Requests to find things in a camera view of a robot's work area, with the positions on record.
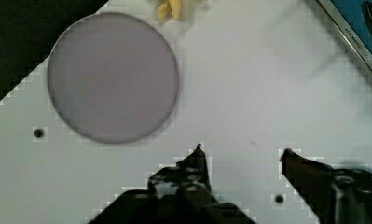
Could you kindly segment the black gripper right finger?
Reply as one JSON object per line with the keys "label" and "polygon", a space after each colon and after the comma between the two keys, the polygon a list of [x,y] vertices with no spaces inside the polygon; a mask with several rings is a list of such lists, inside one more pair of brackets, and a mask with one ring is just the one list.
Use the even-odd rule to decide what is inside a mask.
{"label": "black gripper right finger", "polygon": [[287,148],[280,157],[282,174],[320,224],[372,224],[372,172],[334,168]]}

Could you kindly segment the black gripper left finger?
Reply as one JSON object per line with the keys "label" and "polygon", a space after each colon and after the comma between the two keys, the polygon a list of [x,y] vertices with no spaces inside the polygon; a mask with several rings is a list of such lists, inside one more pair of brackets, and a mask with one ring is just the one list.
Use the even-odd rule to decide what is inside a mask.
{"label": "black gripper left finger", "polygon": [[212,195],[206,155],[197,145],[173,167],[148,178],[146,189],[114,199],[88,224],[256,224],[234,203]]}

